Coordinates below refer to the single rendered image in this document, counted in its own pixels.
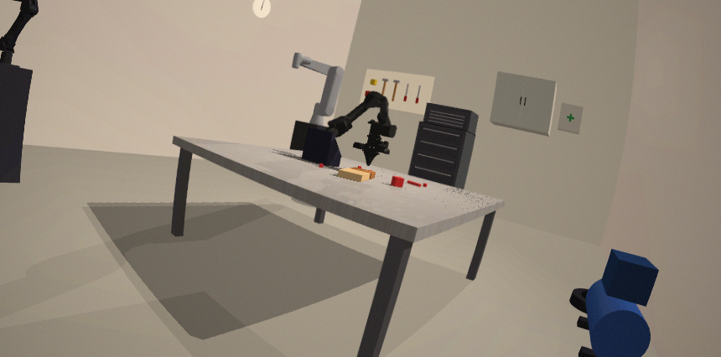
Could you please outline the tan rectangular board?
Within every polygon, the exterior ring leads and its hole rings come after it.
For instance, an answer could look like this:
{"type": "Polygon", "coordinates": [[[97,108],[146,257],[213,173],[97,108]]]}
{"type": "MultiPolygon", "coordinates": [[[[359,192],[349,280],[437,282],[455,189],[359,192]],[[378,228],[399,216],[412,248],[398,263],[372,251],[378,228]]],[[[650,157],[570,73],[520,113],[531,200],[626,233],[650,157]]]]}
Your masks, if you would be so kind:
{"type": "Polygon", "coordinates": [[[338,177],[345,178],[345,179],[351,179],[358,182],[363,182],[366,180],[369,180],[370,173],[362,172],[359,170],[355,170],[352,168],[343,168],[339,169],[338,171],[338,177]]]}

